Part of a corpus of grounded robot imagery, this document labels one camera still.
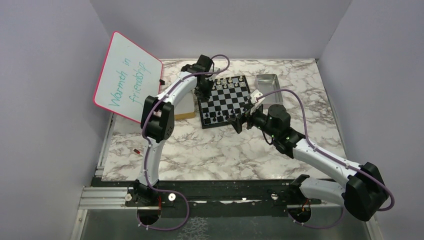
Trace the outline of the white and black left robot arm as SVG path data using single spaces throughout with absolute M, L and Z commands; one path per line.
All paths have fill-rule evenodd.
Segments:
M 140 125 L 147 144 L 140 174 L 125 196 L 127 202 L 141 202 L 147 206 L 155 203 L 162 151 L 175 127 L 175 106 L 191 91 L 207 100 L 211 96 L 213 76 L 221 72 L 211 57 L 200 55 L 196 63 L 181 68 L 178 78 L 166 90 L 145 99 Z

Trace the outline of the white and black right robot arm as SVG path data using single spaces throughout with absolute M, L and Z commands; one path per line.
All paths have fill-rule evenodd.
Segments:
M 390 197 L 376 165 L 359 164 L 319 148 L 291 127 L 291 115 L 283 105 L 272 105 L 267 114 L 263 107 L 251 106 L 246 112 L 231 116 L 228 122 L 238 134 L 243 124 L 247 124 L 247 129 L 261 130 L 272 138 L 278 152 L 313 166 L 333 180 L 298 177 L 288 190 L 289 199 L 296 204 L 306 199 L 324 200 L 343 206 L 353 217 L 367 222 Z

